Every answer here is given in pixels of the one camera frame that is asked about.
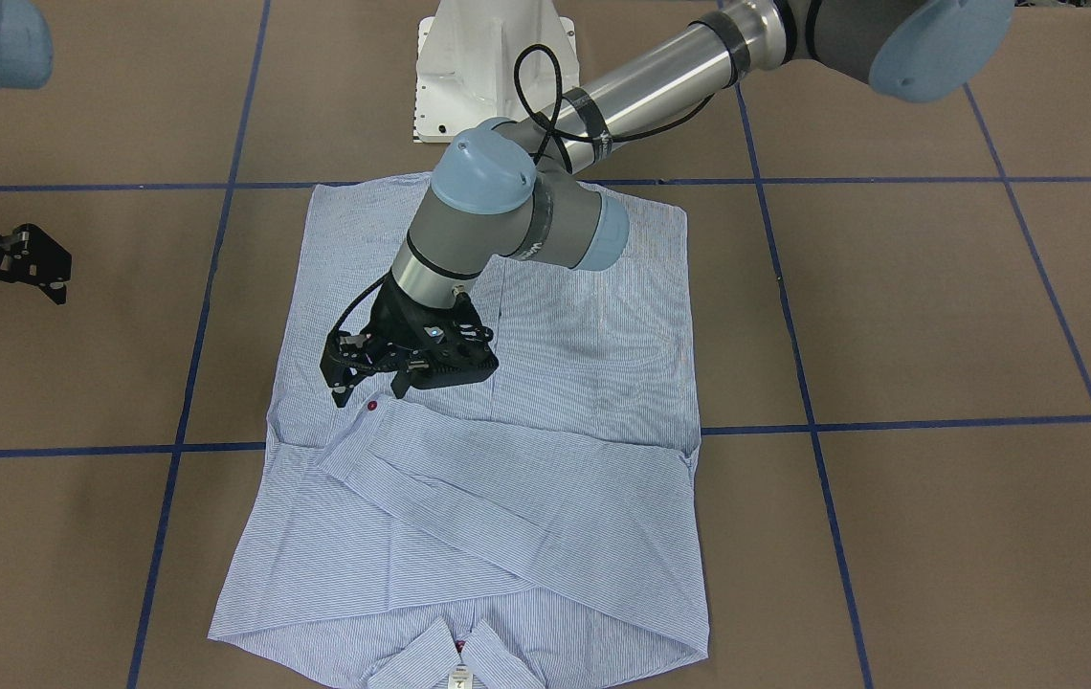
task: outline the folded shirt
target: folded shirt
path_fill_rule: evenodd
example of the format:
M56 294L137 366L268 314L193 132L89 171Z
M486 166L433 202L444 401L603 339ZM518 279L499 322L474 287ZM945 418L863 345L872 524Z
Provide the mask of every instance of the folded shirt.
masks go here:
M705 658L685 215L602 189L632 219L611 269L496 256L472 288L490 379L396 400L380 375L336 409L323 339L428 183L313 193L261 492L209 638L343 688L466 666L476 688L595 689Z

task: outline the clothing label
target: clothing label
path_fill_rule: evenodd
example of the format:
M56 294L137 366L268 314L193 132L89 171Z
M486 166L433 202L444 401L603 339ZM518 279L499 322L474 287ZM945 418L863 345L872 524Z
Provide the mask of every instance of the clothing label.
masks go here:
M472 673L463 664L448 675L448 689L472 689Z

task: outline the white plastic base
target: white plastic base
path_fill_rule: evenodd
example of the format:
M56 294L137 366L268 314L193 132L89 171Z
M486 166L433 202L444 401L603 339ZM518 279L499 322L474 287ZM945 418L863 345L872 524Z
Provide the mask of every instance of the white plastic base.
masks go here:
M516 98L512 67L528 45L544 44L563 68L563 92L580 83L575 23L551 0L442 0L418 25L418 85L413 138L447 144L490 118L528 116ZM554 70L540 52L525 60L528 104L554 100Z

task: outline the silver metal tube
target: silver metal tube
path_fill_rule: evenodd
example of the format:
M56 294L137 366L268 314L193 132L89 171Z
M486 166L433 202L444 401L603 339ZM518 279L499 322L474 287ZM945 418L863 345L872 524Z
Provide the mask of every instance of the silver metal tube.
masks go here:
M769 0L739 0L724 13L735 22L751 52L752 69L775 69L782 64L787 51L783 20ZM691 25L645 52L627 64L595 82L584 84L584 90L601 110L612 136L635 134L660 125L698 104L729 84L733 74L729 48L710 27ZM542 108L546 113L553 104ZM564 100L559 110L558 129L577 135L588 135L580 114ZM542 131L531 121L509 125L505 136L526 144L541 141ZM597 161L591 144L563 141L572 172L577 173Z

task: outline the striped shirt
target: striped shirt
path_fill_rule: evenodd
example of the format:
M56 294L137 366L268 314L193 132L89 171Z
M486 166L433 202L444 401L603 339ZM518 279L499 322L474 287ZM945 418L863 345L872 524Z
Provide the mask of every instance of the striped shirt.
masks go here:
M209 638L344 688L442 688L463 664L476 688L595 689L705 658L685 215L619 195L632 235L599 274L493 258L471 292L492 378L396 400L381 375L337 410L323 337L428 179L313 193Z

